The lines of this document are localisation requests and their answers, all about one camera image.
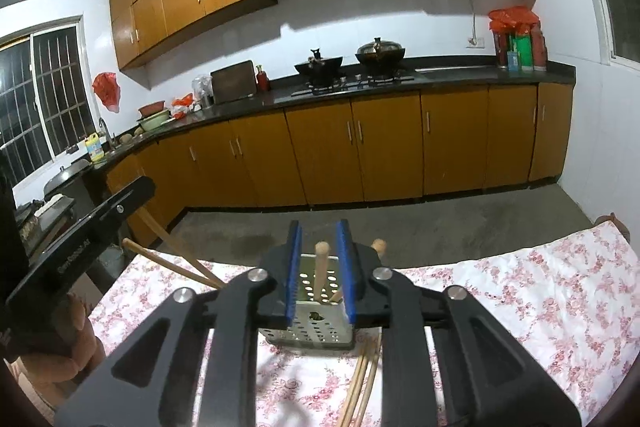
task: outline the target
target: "concrete floor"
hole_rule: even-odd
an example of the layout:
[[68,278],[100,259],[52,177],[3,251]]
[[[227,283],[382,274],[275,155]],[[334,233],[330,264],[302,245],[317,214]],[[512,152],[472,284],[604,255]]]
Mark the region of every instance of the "concrete floor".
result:
[[289,222],[303,228],[303,252],[334,243],[335,223],[349,220],[358,243],[381,237],[386,263],[405,268],[456,263],[549,243],[591,223],[558,185],[398,206],[303,212],[190,212],[172,230],[200,259],[255,266],[286,240]]

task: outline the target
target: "yellow detergent bottle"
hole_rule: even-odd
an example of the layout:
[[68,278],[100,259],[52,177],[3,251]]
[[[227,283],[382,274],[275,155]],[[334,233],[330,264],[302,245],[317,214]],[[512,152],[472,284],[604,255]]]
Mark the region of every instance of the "yellow detergent bottle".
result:
[[104,158],[104,151],[100,144],[100,137],[98,137],[96,133],[85,138],[84,145],[86,146],[86,151],[89,153],[89,158],[91,158],[92,162],[97,162]]

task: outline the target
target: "metal bolt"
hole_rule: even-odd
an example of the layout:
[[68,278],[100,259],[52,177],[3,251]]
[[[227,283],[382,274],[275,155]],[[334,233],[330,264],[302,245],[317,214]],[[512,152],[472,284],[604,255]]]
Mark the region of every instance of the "metal bolt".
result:
[[254,268],[247,274],[247,277],[249,277],[249,280],[251,282],[264,281],[268,276],[269,272],[267,272],[267,270],[265,270],[264,268]]
[[447,295],[454,301],[462,301],[466,297],[466,290],[462,286],[452,286],[447,289]]
[[190,301],[194,295],[196,295],[196,292],[191,288],[180,288],[174,292],[174,301],[180,303],[187,302]]
[[386,281],[387,279],[391,279],[391,276],[393,274],[393,270],[387,268],[386,266],[380,266],[373,270],[373,278],[379,281]]

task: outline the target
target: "table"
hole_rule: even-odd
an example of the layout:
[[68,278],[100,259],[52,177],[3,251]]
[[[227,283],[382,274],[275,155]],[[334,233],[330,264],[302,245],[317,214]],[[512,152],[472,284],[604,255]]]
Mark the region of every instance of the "table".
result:
[[[174,256],[162,256],[189,267]],[[223,280],[249,268],[206,264]],[[398,271],[434,290],[454,283],[466,287],[567,393],[583,425],[607,402],[640,351],[640,263],[611,222],[548,245],[480,261]],[[199,283],[136,257],[90,316],[107,354],[183,286],[208,291]],[[359,331],[358,344],[364,335],[375,332]],[[356,350],[301,352],[271,346],[260,337],[257,426],[334,427],[355,360]],[[442,385],[433,349],[431,362],[439,422],[444,423]],[[382,363],[363,422],[366,427],[380,423],[381,374]],[[201,373],[200,388],[203,384]]]

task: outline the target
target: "blue gripper pad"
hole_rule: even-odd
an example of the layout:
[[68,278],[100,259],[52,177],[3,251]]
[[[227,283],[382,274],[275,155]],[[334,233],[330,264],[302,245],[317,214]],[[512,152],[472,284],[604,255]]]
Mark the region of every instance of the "blue gripper pad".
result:
[[340,264],[340,280],[342,281],[342,296],[344,309],[349,322],[353,324],[356,318],[355,288],[353,282],[353,241],[347,222],[343,219],[337,225],[338,263]]
[[291,248],[291,260],[289,263],[289,277],[287,278],[287,292],[286,292],[286,316],[287,322],[291,324],[293,317],[296,315],[296,296],[298,295],[298,282],[300,276],[298,271],[300,269],[300,254],[302,253],[302,227],[298,225],[296,228],[296,235],[293,240],[293,248]]

